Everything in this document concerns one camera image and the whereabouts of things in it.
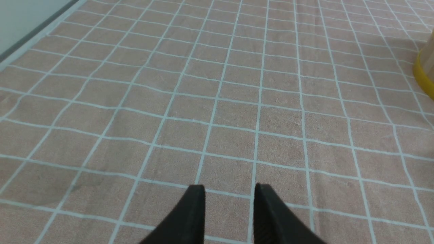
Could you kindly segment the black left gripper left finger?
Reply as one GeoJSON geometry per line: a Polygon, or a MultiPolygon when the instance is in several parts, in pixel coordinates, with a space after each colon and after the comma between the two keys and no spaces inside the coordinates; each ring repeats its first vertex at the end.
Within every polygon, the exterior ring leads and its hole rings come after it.
{"type": "Polygon", "coordinates": [[[141,244],[203,244],[205,231],[205,188],[190,185],[171,212],[141,244]]]}

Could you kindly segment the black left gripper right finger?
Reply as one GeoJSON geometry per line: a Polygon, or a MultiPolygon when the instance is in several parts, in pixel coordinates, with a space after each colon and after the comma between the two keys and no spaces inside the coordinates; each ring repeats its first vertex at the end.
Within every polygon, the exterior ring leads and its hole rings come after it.
{"type": "Polygon", "coordinates": [[[270,184],[255,186],[255,244],[324,244],[284,203],[270,184]]]}

